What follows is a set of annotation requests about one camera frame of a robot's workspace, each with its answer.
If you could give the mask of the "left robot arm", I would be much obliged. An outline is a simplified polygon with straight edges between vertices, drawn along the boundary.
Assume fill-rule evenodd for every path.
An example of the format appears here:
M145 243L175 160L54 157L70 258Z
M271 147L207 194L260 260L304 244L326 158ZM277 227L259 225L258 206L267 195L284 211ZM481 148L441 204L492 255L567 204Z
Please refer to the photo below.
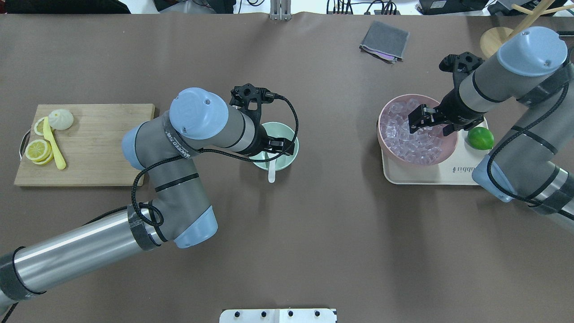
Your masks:
M227 104L207 90L187 88L164 114L128 131L123 155L139 170L135 181L149 175L156 198L137 202L133 184L127 206L2 256L1 313L162 243L188 248L212 237L217 219L193 159L217 153L252 162L267 152L273 161L295 153L296 134L273 137L261 125L261 106L285 101L285 96L251 84L235 87L231 95Z

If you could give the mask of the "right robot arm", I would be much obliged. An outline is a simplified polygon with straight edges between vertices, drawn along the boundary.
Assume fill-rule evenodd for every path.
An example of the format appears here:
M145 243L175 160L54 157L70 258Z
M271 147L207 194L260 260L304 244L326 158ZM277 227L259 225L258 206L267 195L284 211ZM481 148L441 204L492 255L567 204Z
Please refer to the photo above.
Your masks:
M409 114L410 132L443 124L443 134L478 126L486 112L510 98L526 106L522 117L472 172L474 182L501 201L519 200L539 215L573 229L574 178L552 162L572 138L572 49L559 35L533 26L486 61L465 52L439 64L454 88L436 108Z

